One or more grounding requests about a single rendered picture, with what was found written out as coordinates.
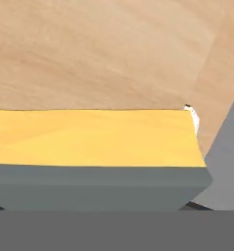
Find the small white object, black tip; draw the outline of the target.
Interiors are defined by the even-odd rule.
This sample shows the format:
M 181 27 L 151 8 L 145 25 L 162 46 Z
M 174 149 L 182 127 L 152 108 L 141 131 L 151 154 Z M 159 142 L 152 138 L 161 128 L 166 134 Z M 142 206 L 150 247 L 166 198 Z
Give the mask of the small white object, black tip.
M 194 129 L 195 129 L 195 135 L 197 137 L 198 131 L 199 131 L 199 126 L 200 126 L 200 118 L 199 118 L 197 112 L 189 104 L 185 104 L 183 110 L 189 111 L 191 113 L 191 117 L 192 117 L 192 120 L 193 120 Z

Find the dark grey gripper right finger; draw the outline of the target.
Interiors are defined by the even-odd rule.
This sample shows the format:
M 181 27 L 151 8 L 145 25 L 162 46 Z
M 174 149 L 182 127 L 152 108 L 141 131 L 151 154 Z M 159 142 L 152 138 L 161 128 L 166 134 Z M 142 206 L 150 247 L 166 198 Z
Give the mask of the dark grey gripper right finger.
M 184 205 L 182 208 L 180 208 L 180 211 L 190 211 L 190 210 L 210 211 L 211 208 L 200 205 L 195 202 L 189 202 L 186 205 Z

